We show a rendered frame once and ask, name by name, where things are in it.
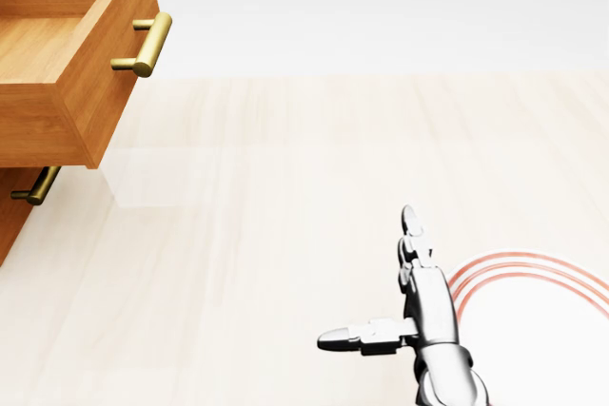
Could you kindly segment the silver and black right hand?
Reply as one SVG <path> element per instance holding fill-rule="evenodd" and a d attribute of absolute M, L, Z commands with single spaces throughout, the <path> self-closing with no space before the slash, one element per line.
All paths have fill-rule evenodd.
<path fill-rule="evenodd" d="M 469 351 L 460 343 L 454 302 L 443 271 L 432 259 L 432 245 L 412 206 L 402 211 L 398 243 L 399 286 L 405 296 L 403 318 L 372 319 L 322 333 L 319 349 L 394 355 L 403 347 L 415 353 L 418 406 L 491 406 Z"/>

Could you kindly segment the white plate with red rings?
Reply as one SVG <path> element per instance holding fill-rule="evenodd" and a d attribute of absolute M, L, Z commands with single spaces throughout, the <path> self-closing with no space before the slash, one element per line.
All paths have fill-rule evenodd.
<path fill-rule="evenodd" d="M 500 250 L 449 274 L 462 344 L 491 406 L 609 406 L 609 276 Z"/>

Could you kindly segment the open wooden drawer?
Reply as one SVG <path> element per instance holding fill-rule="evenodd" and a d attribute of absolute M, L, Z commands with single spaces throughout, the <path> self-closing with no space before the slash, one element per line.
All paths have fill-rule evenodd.
<path fill-rule="evenodd" d="M 0 0 L 0 167 L 98 166 L 157 0 Z"/>

